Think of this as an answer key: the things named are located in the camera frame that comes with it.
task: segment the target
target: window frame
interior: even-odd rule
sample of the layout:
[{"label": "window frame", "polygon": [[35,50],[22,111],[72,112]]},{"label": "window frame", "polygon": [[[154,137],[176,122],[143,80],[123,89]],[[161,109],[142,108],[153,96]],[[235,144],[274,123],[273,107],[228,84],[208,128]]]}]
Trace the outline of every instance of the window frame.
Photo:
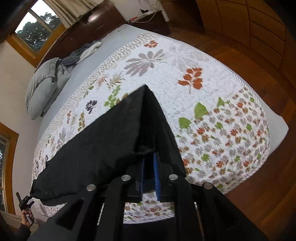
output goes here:
[{"label": "window frame", "polygon": [[35,68],[41,62],[45,54],[51,48],[51,46],[58,40],[58,38],[66,31],[65,26],[61,23],[55,30],[52,30],[47,23],[45,23],[32,9],[31,7],[37,2],[38,0],[34,0],[28,8],[24,11],[23,17],[20,19],[19,22],[25,17],[25,15],[29,12],[32,14],[36,20],[46,29],[48,30],[51,35],[47,39],[47,41],[43,44],[41,49],[36,52],[34,51],[23,39],[21,39],[16,33],[15,30],[18,24],[15,25],[13,28],[13,33],[8,35],[6,41],[21,55],[27,60],[31,65]]},{"label": "window frame", "polygon": [[5,126],[0,122],[0,134],[9,141],[8,150],[5,149],[6,158],[4,158],[2,166],[2,193],[5,211],[15,214],[15,206],[12,194],[12,167],[15,156],[15,148],[19,134]]}]

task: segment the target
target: nightstand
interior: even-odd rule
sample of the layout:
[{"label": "nightstand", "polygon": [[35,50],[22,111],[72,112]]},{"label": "nightstand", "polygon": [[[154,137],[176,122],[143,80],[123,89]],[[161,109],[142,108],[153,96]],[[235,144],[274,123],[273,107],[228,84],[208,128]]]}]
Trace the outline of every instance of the nightstand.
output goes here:
[{"label": "nightstand", "polygon": [[146,16],[137,18],[128,24],[165,36],[170,34],[170,29],[161,11],[147,14]]}]

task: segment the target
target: wall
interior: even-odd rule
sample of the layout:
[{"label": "wall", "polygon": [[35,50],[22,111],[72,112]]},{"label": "wall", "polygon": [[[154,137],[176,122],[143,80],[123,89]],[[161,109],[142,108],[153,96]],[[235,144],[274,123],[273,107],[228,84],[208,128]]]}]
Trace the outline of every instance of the wall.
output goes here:
[{"label": "wall", "polygon": [[149,5],[144,0],[111,0],[121,15],[126,19],[130,20],[132,17],[136,17],[141,15],[140,9],[143,10],[154,10],[155,8],[160,9],[163,11],[165,20],[168,21],[168,17],[158,0],[148,0],[151,4],[156,5]]},{"label": "wall", "polygon": [[[41,118],[31,120],[25,109],[25,94],[35,68],[8,42],[0,44],[0,122],[19,134],[12,169],[12,191],[16,215],[20,215],[19,192],[24,198],[31,189],[34,150]],[[34,211],[36,218],[45,217]]]}]

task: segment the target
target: screw head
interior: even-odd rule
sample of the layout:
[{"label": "screw head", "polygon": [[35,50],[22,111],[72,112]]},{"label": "screw head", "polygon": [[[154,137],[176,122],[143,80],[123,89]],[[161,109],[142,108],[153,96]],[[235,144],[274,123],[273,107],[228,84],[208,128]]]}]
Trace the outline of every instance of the screw head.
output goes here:
[{"label": "screw head", "polygon": [[131,176],[130,175],[123,175],[122,177],[121,177],[121,180],[122,181],[128,181],[128,180],[130,180],[131,179]]},{"label": "screw head", "polygon": [[93,190],[95,190],[96,189],[96,186],[94,185],[94,184],[89,184],[89,185],[87,185],[87,187],[86,187],[86,190],[87,191],[93,191]]},{"label": "screw head", "polygon": [[174,180],[177,180],[178,179],[178,176],[176,174],[171,174],[171,175],[168,176],[168,178],[170,180],[174,181]]},{"label": "screw head", "polygon": [[204,183],[204,188],[207,190],[210,190],[213,188],[213,184],[212,183]]}]

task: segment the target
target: floral bedspread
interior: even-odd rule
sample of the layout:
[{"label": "floral bedspread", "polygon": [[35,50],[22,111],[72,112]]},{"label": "floral bedspread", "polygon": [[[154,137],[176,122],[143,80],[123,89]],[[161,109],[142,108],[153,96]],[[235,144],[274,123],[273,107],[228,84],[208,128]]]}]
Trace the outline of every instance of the floral bedspread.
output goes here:
[{"label": "floral bedspread", "polygon": [[[143,84],[175,135],[188,182],[211,182],[226,193],[265,162],[271,138],[254,93],[204,52],[144,33],[99,65],[58,112],[36,147],[32,179],[65,143]],[[46,216],[63,206],[34,205]],[[126,203],[124,223],[173,216],[173,203],[157,202],[152,192],[139,204]]]}]

